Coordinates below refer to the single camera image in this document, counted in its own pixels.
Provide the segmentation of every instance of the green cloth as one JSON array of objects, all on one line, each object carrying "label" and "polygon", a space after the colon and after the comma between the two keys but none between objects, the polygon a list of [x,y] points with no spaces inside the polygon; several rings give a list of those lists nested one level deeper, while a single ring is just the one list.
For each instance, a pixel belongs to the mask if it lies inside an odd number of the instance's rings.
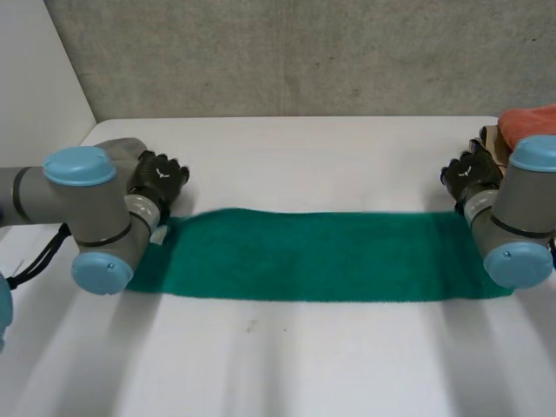
[{"label": "green cloth", "polygon": [[128,289],[268,301],[438,301],[510,295],[454,213],[276,214],[224,209],[170,219]]}]

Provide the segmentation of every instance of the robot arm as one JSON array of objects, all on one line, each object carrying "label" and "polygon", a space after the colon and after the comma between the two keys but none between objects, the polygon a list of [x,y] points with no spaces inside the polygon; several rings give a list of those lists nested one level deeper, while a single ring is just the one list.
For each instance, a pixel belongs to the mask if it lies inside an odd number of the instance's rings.
[{"label": "robot arm", "polygon": [[71,268],[76,283],[115,294],[188,178],[177,160],[138,139],[63,149],[42,167],[0,169],[0,227],[66,223],[80,252]]},{"label": "robot arm", "polygon": [[478,140],[440,175],[466,217],[491,278],[529,288],[553,271],[548,249],[556,227],[556,137],[519,142],[504,177]]}]

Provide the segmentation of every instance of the white wall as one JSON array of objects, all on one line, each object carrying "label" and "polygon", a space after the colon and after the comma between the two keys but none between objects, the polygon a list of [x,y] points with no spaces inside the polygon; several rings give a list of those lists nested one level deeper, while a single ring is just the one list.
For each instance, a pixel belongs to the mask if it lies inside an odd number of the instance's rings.
[{"label": "white wall", "polygon": [[95,124],[43,1],[0,0],[0,166],[40,164]]}]

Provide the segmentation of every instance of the light blue joint cap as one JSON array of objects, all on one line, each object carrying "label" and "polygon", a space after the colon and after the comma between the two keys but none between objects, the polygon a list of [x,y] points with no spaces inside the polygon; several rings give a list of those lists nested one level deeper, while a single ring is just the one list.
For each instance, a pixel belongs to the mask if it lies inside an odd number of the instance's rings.
[{"label": "light blue joint cap", "polygon": [[553,271],[553,258],[538,243],[510,242],[491,250],[485,270],[504,288],[529,288],[543,282]]},{"label": "light blue joint cap", "polygon": [[59,150],[44,159],[43,168],[49,180],[70,187],[99,185],[116,176],[108,154],[95,146]]},{"label": "light blue joint cap", "polygon": [[518,142],[510,156],[517,168],[534,172],[556,172],[556,136],[529,136]]},{"label": "light blue joint cap", "polygon": [[97,295],[123,291],[133,278],[127,262],[103,252],[80,254],[71,265],[71,274],[79,287]]},{"label": "light blue joint cap", "polygon": [[10,285],[0,274],[0,352],[3,350],[3,334],[14,319],[14,304],[11,300]]}]

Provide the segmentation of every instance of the table surface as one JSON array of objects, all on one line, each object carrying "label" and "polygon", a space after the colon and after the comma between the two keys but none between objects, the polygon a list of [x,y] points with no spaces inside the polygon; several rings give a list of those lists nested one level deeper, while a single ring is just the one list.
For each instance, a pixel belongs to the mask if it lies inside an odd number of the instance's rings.
[{"label": "table surface", "polygon": [[[188,164],[176,215],[437,211],[439,181],[492,117],[116,120],[85,144],[135,136]],[[5,274],[56,227],[13,228]],[[556,293],[403,304],[98,297],[70,277],[73,242],[14,292],[0,356],[6,416],[552,416]]]}]

